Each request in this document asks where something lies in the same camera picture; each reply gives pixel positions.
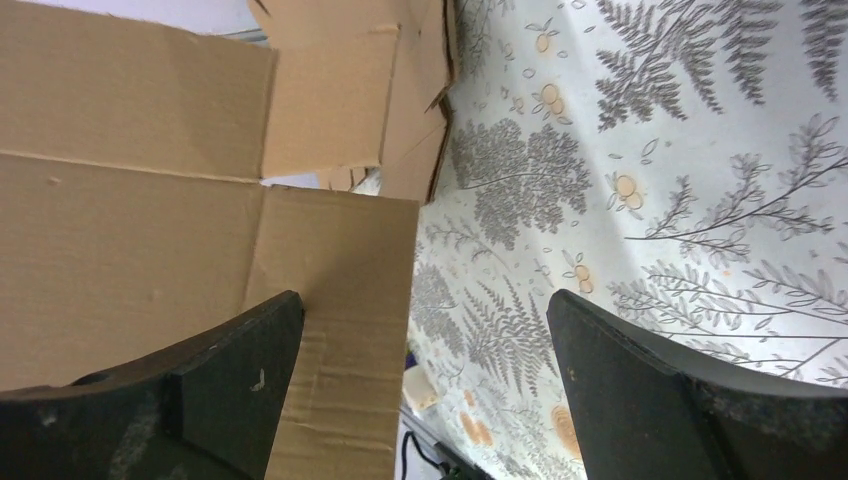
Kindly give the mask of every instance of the brown cardboard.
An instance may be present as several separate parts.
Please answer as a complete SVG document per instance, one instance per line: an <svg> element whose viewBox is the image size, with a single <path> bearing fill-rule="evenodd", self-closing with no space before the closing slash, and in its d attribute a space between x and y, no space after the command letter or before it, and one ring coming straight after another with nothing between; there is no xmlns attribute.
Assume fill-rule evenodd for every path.
<svg viewBox="0 0 848 480"><path fill-rule="evenodd" d="M399 25L380 195L429 200L447 119L435 108L454 81L456 54L452 0L247 0L272 46L291 48ZM325 166L315 164L312 171ZM322 187L334 173L319 173Z"/></svg>
<svg viewBox="0 0 848 480"><path fill-rule="evenodd" d="M67 384L291 289L305 332L267 478L389 478L417 205L259 178L301 153L348 172L379 158L396 37L351 37L356 58L310 47L317 65L0 0L0 390ZM297 108L282 59L314 75L288 80ZM338 106L367 123L351 155L276 131L289 116L321 129L307 100L334 78L382 89Z"/></svg>

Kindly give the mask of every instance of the open cardboard box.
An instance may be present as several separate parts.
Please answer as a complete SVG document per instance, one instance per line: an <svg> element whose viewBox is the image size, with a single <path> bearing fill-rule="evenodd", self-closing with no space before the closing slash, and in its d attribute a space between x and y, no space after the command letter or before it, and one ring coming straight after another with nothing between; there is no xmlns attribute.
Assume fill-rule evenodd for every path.
<svg viewBox="0 0 848 480"><path fill-rule="evenodd" d="M317 165L322 188L349 190L380 167L380 196L426 203L432 198L450 123L443 102L456 79L453 0L246 0L271 46L281 49L332 42L338 48L357 34L400 27L385 145L378 163ZM355 119L325 103L330 131Z"/></svg>
<svg viewBox="0 0 848 480"><path fill-rule="evenodd" d="M0 0L0 390L290 289L306 325L268 478L391 478L418 205L259 179L379 159L396 43L277 52Z"/></svg>

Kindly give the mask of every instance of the botanical print fabric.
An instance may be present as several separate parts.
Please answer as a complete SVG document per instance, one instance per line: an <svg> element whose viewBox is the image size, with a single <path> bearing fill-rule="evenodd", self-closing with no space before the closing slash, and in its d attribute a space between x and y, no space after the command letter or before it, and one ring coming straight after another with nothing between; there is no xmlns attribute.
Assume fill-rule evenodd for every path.
<svg viewBox="0 0 848 480"><path fill-rule="evenodd" d="M544 319L560 288L848 387L848 1L457 8L410 322L435 428L496 478L585 477Z"/></svg>

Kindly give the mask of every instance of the black wire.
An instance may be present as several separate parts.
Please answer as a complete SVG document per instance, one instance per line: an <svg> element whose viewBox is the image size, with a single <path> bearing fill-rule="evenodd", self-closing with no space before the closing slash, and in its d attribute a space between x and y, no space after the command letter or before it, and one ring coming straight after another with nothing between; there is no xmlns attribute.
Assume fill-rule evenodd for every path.
<svg viewBox="0 0 848 480"><path fill-rule="evenodd" d="M412 439L412 445L415 446L415 450L418 451L418 456L421 457L421 460L424 460L431 467L435 468L439 471L439 473L448 474L449 469L443 465L439 465L435 461L431 460L427 455L424 455L424 452L421 451L421 444L418 443L418 438L415 437L415 434L409 430L405 434L403 434L403 442L401 442L400 446L400 465L401 465L401 480L406 480L406 470L408 467L408 460L406 458L406 447L409 443L409 439Z"/></svg>

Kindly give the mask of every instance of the tablecloth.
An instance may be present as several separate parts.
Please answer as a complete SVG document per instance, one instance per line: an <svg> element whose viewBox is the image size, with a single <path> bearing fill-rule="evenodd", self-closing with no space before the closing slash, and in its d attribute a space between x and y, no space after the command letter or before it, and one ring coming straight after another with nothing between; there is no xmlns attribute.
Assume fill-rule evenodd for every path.
<svg viewBox="0 0 848 480"><path fill-rule="evenodd" d="M845 0L459 0L422 210L426 418L499 479L585 478L560 288L716 358L848 386Z"/></svg>

